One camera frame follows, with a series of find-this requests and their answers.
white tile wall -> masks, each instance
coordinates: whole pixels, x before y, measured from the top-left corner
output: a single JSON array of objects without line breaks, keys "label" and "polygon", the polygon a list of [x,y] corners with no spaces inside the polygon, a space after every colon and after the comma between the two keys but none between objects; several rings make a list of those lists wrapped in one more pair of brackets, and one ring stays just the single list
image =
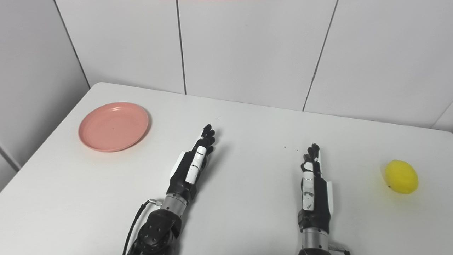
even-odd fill
[{"label": "white tile wall", "polygon": [[52,0],[0,1],[0,144],[23,165],[88,91]]},{"label": "white tile wall", "polygon": [[184,93],[175,0],[56,0],[90,85]]},{"label": "white tile wall", "polygon": [[187,93],[302,110],[335,0],[179,0]]},{"label": "white tile wall", "polygon": [[452,10],[339,1],[305,110],[430,128],[453,100]]}]

white table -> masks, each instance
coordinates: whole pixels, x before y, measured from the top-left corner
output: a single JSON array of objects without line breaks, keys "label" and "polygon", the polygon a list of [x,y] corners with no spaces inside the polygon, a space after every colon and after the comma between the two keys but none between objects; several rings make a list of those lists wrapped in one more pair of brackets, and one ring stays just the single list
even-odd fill
[{"label": "white table", "polygon": [[[79,123],[116,101],[147,109],[150,132],[121,152],[85,147]],[[179,254],[297,254],[299,166],[313,142],[334,185],[332,240],[355,255],[450,252],[451,133],[98,83],[0,193],[0,254],[120,254],[139,206],[164,198],[179,153],[207,123],[216,150]],[[418,171],[413,194],[383,182],[391,159]]]}]

robotic hand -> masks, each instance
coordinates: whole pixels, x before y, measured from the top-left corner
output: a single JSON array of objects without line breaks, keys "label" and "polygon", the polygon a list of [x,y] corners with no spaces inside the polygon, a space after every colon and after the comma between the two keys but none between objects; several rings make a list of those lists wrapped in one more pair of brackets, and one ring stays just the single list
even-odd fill
[{"label": "robotic hand", "polygon": [[300,166],[304,172],[302,178],[302,209],[298,214],[300,232],[302,232],[302,250],[299,255],[330,255],[329,250],[350,252],[342,247],[329,245],[329,223],[333,213],[332,183],[326,182],[321,173],[321,153],[314,143],[304,155]]},{"label": "robotic hand", "polygon": [[206,165],[208,155],[214,150],[214,134],[215,131],[208,124],[192,150],[179,155],[172,170],[167,196],[162,203],[150,199],[142,204],[127,236],[123,255],[126,254],[135,223],[149,203],[160,206],[160,209],[149,214],[128,255],[170,255],[173,252],[173,243],[181,233],[181,216],[196,196],[198,178]]}]

silver cylinder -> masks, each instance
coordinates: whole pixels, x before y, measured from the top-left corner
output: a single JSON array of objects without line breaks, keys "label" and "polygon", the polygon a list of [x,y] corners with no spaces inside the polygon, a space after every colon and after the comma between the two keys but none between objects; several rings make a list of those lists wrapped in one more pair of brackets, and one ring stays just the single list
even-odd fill
[{"label": "silver cylinder", "polygon": [[168,210],[181,217],[186,209],[187,201],[177,193],[169,193],[160,208]]},{"label": "silver cylinder", "polygon": [[302,230],[302,249],[316,248],[329,251],[329,235],[327,232],[311,227]]}]

black cable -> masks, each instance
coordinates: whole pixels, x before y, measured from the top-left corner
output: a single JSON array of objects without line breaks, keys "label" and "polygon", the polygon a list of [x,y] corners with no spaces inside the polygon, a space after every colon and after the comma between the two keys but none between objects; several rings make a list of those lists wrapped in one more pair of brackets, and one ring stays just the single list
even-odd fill
[{"label": "black cable", "polygon": [[146,206],[149,203],[150,203],[150,201],[147,200],[144,204],[142,204],[140,206],[140,209],[138,210],[137,214],[135,215],[135,219],[132,222],[132,225],[130,226],[129,233],[127,234],[126,243],[124,244],[123,255],[126,255],[126,250],[127,250],[127,246],[129,245],[130,235],[132,235],[132,231],[134,230],[135,224],[137,223],[137,220],[140,218],[140,215],[142,214],[143,210],[146,208]]}]

